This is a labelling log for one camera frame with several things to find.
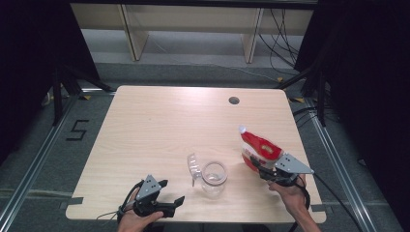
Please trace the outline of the aluminium floor rail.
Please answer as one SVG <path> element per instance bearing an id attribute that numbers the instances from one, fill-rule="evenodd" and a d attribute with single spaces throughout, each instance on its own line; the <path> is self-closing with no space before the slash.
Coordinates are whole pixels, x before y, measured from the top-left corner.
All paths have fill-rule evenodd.
<path id="1" fill-rule="evenodd" d="M 331 161 L 334 171 L 337 174 L 337 177 L 344 190 L 346 198 L 350 203 L 352 211 L 355 215 L 355 219 L 358 222 L 361 231 L 376 232 L 376 226 L 369 214 L 369 211 L 363 201 L 363 198 L 361 197 L 355 185 L 353 184 L 353 181 L 349 176 L 348 171 L 344 163 L 342 162 L 337 151 L 337 148 L 335 147 L 335 144 L 332 138 L 330 137 L 326 127 L 319 120 L 319 112 L 312 112 L 311 115 L 313 116 L 312 123 L 314 124 L 315 129 L 319 135 L 319 138 L 321 139 L 322 144 L 324 145 L 327 155 Z"/>
<path id="2" fill-rule="evenodd" d="M 0 168 L 0 232 L 114 232 L 113 216 L 69 219 L 60 203 L 74 198 L 113 96 L 88 92 L 68 98 L 62 120 L 50 125 L 47 109 L 19 151 Z"/>

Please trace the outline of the person's left hand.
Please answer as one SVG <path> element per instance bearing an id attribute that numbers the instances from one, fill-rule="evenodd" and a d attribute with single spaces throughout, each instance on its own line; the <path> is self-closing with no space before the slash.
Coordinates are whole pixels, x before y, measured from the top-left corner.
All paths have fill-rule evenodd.
<path id="1" fill-rule="evenodd" d="M 124 214 L 118 224 L 117 232 L 143 232 L 150 224 L 163 217 L 163 212 L 154 212 L 147 217 L 138 216 L 132 209 L 132 205 L 139 188 L 136 188 L 129 202 L 126 204 Z"/>

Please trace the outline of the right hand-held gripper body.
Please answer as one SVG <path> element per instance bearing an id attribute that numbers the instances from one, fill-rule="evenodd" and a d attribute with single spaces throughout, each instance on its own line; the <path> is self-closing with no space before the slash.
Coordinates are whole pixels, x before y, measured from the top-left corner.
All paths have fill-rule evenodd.
<path id="1" fill-rule="evenodd" d="M 258 171 L 261 179 L 272 181 L 283 187 L 290 187 L 296 184 L 296 179 L 300 174 L 313 174 L 314 171 L 289 153 L 284 153 L 275 162 L 274 168 L 270 171 Z"/>

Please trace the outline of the black curtain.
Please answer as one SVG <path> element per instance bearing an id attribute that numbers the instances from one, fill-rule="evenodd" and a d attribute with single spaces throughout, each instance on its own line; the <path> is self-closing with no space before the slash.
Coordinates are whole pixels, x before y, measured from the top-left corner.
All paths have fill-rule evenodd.
<path id="1" fill-rule="evenodd" d="M 58 72 L 100 78 L 70 1 L 0 0 L 0 164 Z"/>
<path id="2" fill-rule="evenodd" d="M 410 232 L 410 0 L 317 0 L 297 70 L 317 57 L 351 139 Z"/>

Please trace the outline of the black metal stand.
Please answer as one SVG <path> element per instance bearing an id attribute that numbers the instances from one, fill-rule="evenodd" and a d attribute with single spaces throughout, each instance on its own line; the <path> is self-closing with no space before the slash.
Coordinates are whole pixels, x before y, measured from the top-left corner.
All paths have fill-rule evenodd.
<path id="1" fill-rule="evenodd" d="M 108 93 L 113 93 L 116 91 L 115 88 L 102 83 L 98 75 L 92 76 L 68 65 L 57 66 L 52 77 L 52 90 L 54 97 L 53 126 L 56 126 L 63 117 L 62 88 L 65 88 L 70 96 L 78 96 L 82 93 L 82 89 L 78 84 L 79 79 L 85 80 L 86 82 L 89 82 Z"/>
<path id="2" fill-rule="evenodd" d="M 299 74 L 291 77 L 290 79 L 284 81 L 278 86 L 278 89 L 284 90 L 285 88 L 295 84 L 300 80 L 304 80 L 305 83 L 301 89 L 301 93 L 304 97 L 312 97 L 313 94 L 316 94 L 317 105 L 316 112 L 319 119 L 319 122 L 322 127 L 326 126 L 325 123 L 325 85 L 326 77 L 324 73 L 318 71 L 315 68 L 307 68 Z"/>

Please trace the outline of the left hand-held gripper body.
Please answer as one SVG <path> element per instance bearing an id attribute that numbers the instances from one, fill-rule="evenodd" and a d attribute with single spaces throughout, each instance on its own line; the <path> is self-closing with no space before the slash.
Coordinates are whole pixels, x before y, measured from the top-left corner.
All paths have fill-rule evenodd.
<path id="1" fill-rule="evenodd" d="M 158 196 L 163 188 L 159 186 L 158 181 L 152 175 L 148 175 L 129 191 L 123 204 L 118 208 L 117 218 L 122 218 L 126 204 L 136 188 L 139 188 L 139 192 L 135 196 L 132 209 L 138 216 L 147 217 L 154 212 L 163 212 L 164 218 L 174 217 L 176 208 L 173 207 L 173 202 L 161 203 L 158 201 Z"/>

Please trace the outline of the person's right hand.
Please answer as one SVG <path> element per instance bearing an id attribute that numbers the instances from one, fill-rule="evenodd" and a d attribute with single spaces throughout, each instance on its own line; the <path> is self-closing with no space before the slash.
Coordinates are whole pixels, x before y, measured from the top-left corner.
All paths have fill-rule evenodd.
<path id="1" fill-rule="evenodd" d="M 309 218 L 308 209 L 305 206 L 306 198 L 302 188 L 306 186 L 304 175 L 296 179 L 296 185 L 283 187 L 277 183 L 268 181 L 269 190 L 276 191 L 283 201 L 286 211 L 299 223 Z"/>

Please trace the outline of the red and white sugar bag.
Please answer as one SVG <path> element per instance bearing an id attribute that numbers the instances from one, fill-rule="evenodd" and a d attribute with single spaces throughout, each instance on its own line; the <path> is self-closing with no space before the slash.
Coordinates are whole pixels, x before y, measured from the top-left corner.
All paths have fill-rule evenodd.
<path id="1" fill-rule="evenodd" d="M 257 167 L 251 161 L 251 158 L 254 158 L 263 167 L 273 169 L 275 162 L 283 154 L 283 150 L 269 140 L 247 131 L 244 126 L 239 127 L 239 133 L 243 139 L 242 158 L 245 164 L 251 170 L 256 171 Z"/>

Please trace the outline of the clear glass jar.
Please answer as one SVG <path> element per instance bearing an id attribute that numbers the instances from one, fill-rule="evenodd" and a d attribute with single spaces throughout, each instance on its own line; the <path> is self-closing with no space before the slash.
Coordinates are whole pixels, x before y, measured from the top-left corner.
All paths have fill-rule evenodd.
<path id="1" fill-rule="evenodd" d="M 210 161 L 201 170 L 202 189 L 210 196 L 218 196 L 224 191 L 227 171 L 223 163 Z"/>

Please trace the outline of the light wooden shelf unit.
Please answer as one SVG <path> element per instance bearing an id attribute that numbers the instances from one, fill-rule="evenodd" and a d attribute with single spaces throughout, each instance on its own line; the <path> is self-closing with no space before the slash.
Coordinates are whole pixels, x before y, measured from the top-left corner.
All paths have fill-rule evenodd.
<path id="1" fill-rule="evenodd" d="M 71 4 L 82 29 L 122 30 L 131 59 L 141 58 L 151 31 L 239 34 L 246 63 L 251 63 L 260 34 L 303 36 L 312 10 Z"/>

